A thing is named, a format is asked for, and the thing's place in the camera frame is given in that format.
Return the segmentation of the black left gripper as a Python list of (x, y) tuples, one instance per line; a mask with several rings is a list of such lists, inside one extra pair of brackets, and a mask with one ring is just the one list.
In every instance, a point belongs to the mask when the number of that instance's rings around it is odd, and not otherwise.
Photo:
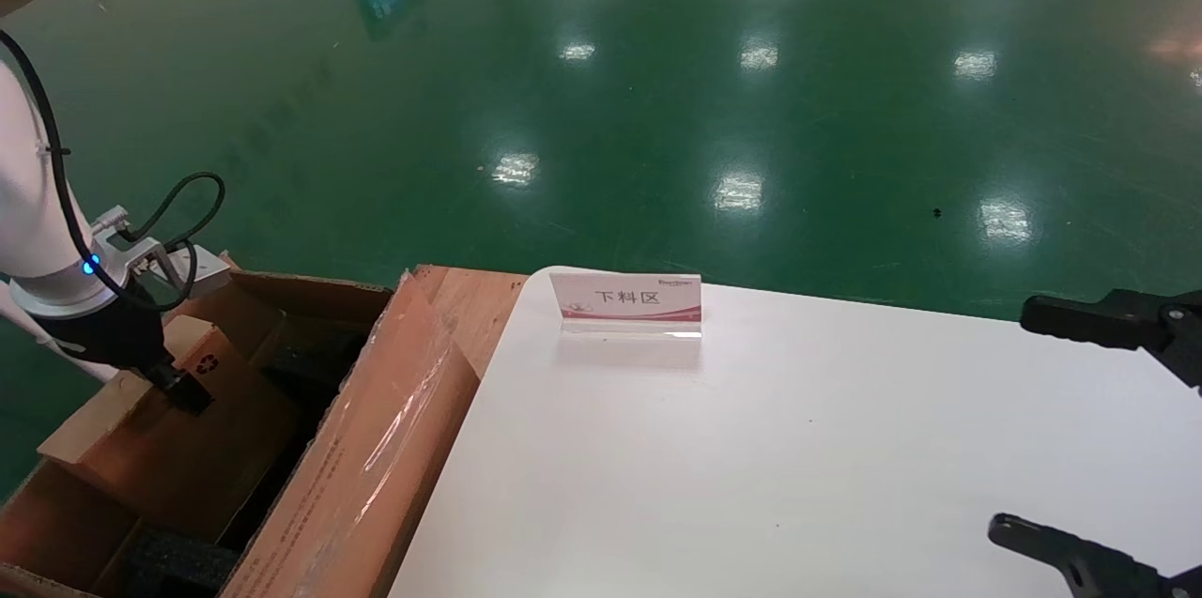
[(163, 393), (171, 406), (198, 417), (212, 394), (192, 373), (178, 370), (163, 341), (163, 309), (145, 295), (117, 297), (91, 313), (38, 316), (52, 341), (79, 361), (132, 370)]

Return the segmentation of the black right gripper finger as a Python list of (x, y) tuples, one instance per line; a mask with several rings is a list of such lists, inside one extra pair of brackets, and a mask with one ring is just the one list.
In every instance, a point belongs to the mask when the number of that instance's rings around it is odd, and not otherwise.
[(1027, 560), (1055, 568), (1073, 597), (1200, 597), (1198, 566), (1176, 576), (1164, 576), (1115, 548), (1070, 534), (1017, 515), (996, 514), (988, 539)]
[(1176, 379), (1200, 391), (1201, 291), (1159, 297), (1115, 289), (1099, 301), (1030, 297), (1023, 303), (1025, 331), (1112, 349), (1146, 349)]

